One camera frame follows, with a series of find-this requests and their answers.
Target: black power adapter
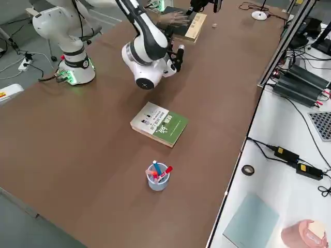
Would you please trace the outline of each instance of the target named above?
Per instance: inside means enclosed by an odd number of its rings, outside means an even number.
[[[296,172],[305,177],[309,177],[315,180],[323,179],[323,172],[321,169],[314,168],[312,166],[306,164],[298,164],[296,168]]]
[[[269,149],[274,151],[274,155],[280,159],[287,161],[287,164],[296,169],[296,172],[302,176],[309,177],[315,180],[321,180],[323,178],[323,172],[320,169],[314,168],[312,166],[298,163],[300,157],[289,150],[286,150],[280,146],[267,145]]]

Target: white table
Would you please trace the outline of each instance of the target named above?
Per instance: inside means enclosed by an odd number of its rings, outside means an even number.
[[[306,49],[306,52],[319,58],[330,58],[316,49]],[[311,61],[311,63],[315,67],[331,68],[331,61]],[[306,65],[309,71],[331,80],[331,70],[313,69],[307,62]],[[318,110],[294,103],[307,120],[321,152],[331,163],[331,142],[321,141],[307,115],[309,112]],[[324,102],[320,110],[331,111],[331,100]],[[266,86],[263,91],[248,136],[270,145],[282,146],[299,154],[300,158],[312,163],[317,168],[324,171],[327,169],[327,165],[319,155],[301,115],[288,100],[272,93],[270,86]],[[267,156],[274,157],[271,150],[263,146],[262,149]],[[279,213],[279,219],[267,244],[268,248],[287,247],[281,240],[281,231],[303,219],[321,221],[325,224],[330,243],[331,196],[322,197],[317,187],[322,185],[329,188],[331,180],[325,177],[321,181],[316,181],[297,174],[295,169],[283,163],[267,160],[251,141],[246,141],[242,151],[210,247],[236,247],[223,236],[223,232],[249,192],[258,195]],[[254,167],[255,173],[252,176],[245,176],[241,172],[242,167],[246,164]]]

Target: book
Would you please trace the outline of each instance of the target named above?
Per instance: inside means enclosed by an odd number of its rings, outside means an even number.
[[[187,12],[185,9],[179,9],[179,8],[167,6],[162,14],[167,14],[176,11],[181,11],[183,13]],[[200,34],[202,24],[205,21],[206,17],[207,17],[206,14],[193,12],[189,16],[190,22],[187,26],[169,25],[169,27],[171,27],[173,31],[173,37],[177,39],[189,40],[195,43]]]
[[[130,122],[132,129],[173,147],[186,128],[188,119],[148,102]]]

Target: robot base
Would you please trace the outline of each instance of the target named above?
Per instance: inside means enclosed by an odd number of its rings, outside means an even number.
[[[63,71],[66,72],[66,76],[63,78],[68,78],[65,80],[71,85],[76,84],[86,84],[91,82],[95,78],[95,70],[91,63],[91,60],[88,59],[89,63],[86,68],[74,68],[65,64],[64,60],[58,66],[58,71],[61,73]]]

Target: green book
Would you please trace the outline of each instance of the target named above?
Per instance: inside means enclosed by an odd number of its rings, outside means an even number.
[[[173,147],[187,122],[187,118],[148,102],[130,124],[137,132]]]

